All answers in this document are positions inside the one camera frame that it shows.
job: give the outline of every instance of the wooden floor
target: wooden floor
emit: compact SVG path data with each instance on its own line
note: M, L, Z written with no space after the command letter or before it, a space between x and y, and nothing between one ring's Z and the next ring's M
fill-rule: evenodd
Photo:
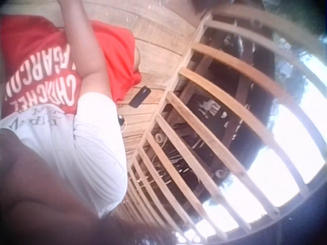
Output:
M130 29L141 53L143 80L118 105L127 122L123 136L130 159L200 18L188 0L88 0L84 4L90 19ZM41 15L63 27L55 0L12 0L2 12ZM137 109L130 107L128 103L144 85L151 94Z

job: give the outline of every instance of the dark hair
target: dark hair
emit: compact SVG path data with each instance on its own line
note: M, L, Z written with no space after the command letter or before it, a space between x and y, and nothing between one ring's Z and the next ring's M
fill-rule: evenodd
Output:
M176 245L172 230L145 224L129 223L117 215L107 215L100 221L100 238L105 245Z

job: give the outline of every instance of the red t-shirt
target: red t-shirt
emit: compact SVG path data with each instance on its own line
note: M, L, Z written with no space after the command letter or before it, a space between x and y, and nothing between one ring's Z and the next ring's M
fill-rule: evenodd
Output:
M135 38L123 28L97 21L92 25L107 61L112 98L121 101L141 81L133 71ZM82 81L63 30L39 16L4 16L1 50L8 81L2 117L37 104L76 114Z

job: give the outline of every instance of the sky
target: sky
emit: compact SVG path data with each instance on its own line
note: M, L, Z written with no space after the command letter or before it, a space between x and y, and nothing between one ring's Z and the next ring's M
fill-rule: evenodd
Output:
M327 86L327 67L317 58L309 55L303 57L302 61ZM300 107L327 141L327 100L308 80ZM282 105L277 105L276 109L277 114L270 118L271 121L274 121L272 127L274 139L291 158L304 182L310 183L325 165L325 160L310 134L297 117ZM273 150L267 147L259 150L256 159L248 170L248 174L276 207L282 206L299 192L298 186L284 163ZM234 175L230 175L228 178L230 180L225 182L231 181L232 184L227 187L223 183L220 190L244 220L251 223L266 214L262 205ZM211 206L209 203L209 200L206 201L203 208L222 231L227 232L238 227L238 224L224 207L221 205ZM204 237L215 234L214 229L206 220L197 223L196 227ZM186 231L185 236L194 242L200 242L199 237L195 235L193 230ZM185 239L179 234L177 234L177 237L179 242L185 242Z

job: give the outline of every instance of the wooden railing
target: wooden railing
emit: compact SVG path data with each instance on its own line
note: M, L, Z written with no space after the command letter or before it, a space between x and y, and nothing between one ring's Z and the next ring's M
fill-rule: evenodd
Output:
M322 54L325 54L323 53L325 52L323 45L308 32L298 28L296 25L290 23L289 21L283 20L262 10L253 9L246 6L231 5L219 8L214 12L214 14L257 21L260 25L265 25L271 28L286 39L290 39L291 41L302 44L308 51L312 52L312 54L315 54L317 57L322 57ZM193 229L196 235L200 237L202 243L206 243L206 238L201 235L201 233L196 228L195 222L184 209L183 205L178 202L169 187L162 180L160 174L157 172L153 165L153 161L151 160L152 157L149 157L150 153L144 151L143 149L143 146L146 142L150 146L152 156L158 158L162 166L167 171L168 175L175 182L177 187L182 191L185 198L188 200L194 210L199 214L199 216L202 219L207 220L207 222L215 230L216 235L222 241L228 240L230 237L226 232L222 231L216 225L212 217L210 217L204 210L198 195L196 195L190 189L179 172L172 165L167 155L162 150L161 146L156 142L153 134L151 133L155 125L159 126L161 132L166 135L167 140L169 140L169 142L183 157L184 161L186 161L186 163L192 169L193 173L198 177L204 188L210 193L212 199L221 204L228 211L230 216L237 222L243 231L246 233L251 233L254 231L252 230L251 224L247 223L226 200L217 184L213 181L212 173L208 173L210 169L205 169L203 167L203 164L201 164L200 160L194 155L192 149L187 144L185 144L183 139L181 139L170 126L170 123L174 121L174 118L176 118L177 115L181 116L185 122L189 124L189 126L212 150L212 152L222 161L227 169L236 178L238 178L241 183L253 194L253 196L261 203L267 212L267 215L271 219L278 220L281 217L279 209L275 207L266 197L266 195L256 186L251 177L247 174L245 167L229 150L228 146L231 142L231 137L235 132L235 128L232 129L231 133L227 134L229 135L227 140L223 139L220 141L211 132L211 130L207 128L205 124L185 105L191 98L192 94L196 91L196 89L205 91L212 97L217 98L237 116L236 122L238 121L237 118L240 118L242 121L244 121L248 128L250 128L251 131L254 132L254 134L256 134L266 146L274 150L275 153L280 157L280 159L289 170L289 173L293 177L297 186L299 187L300 195L306 199L311 194L311 191L309 190L307 184L304 182L298 169L288 154L275 141L272 133L266 129L264 124L259 119L257 119L256 116L254 116L249 110L245 108L244 98L240 101L237 96L232 97L223 89L213 84L211 81L197 74L197 69L195 69L195 71L191 71L187 68L194 52L204 55L198 67L208 67L209 64L215 60L237 70L242 76L249 78L255 84L260 86L268 94L276 98L280 104L287 107L290 112L292 112L302 122L306 130L311 134L323 157L325 157L324 154L326 149L326 142L324 141L318 129L315 127L309 117L302 111L300 106L294 101L292 96L285 92L285 90L281 88L278 83L273 81L261 71L254 68L251 64L248 64L245 61L235 58L216 48L200 43L201 38L207 28L240 35L242 38L245 38L248 41L256 43L257 45L261 45L262 47L274 52L276 55L280 56L298 68L298 70L301 71L302 74L317 87L317 89L323 94L324 97L327 95L326 86L320 80L320 78L318 78L318 76L316 76L294 55L288 54L281 50L272 40L256 32L234 24L214 21L211 13L205 15L193 37L190 47L187 49L187 52L183 56L183 59L181 60L180 64L176 68L174 75L168 83L168 87L163 95L163 98L161 99L159 106L151 119L149 129L143 135L138 148L132 156L133 164L129 166L130 184L127 196L123 205L119 207L120 212L128 214L125 215L125 218L129 219L131 222L171 227L176 232L179 232L186 239L188 244L192 244L193 241L190 241L186 238L184 231L177 224L177 221L173 219L165 206L160 202L157 193L153 189L153 185L151 185L145 176L145 172L152 176L152 179L156 183L157 187L160 188L163 196L168 200L168 203L175 209L177 215L182 220L183 226ZM178 97L174 94L174 89L180 78L187 78L190 82L184 91L182 91L180 97ZM167 104L171 104L173 110L170 115L163 117L161 113Z

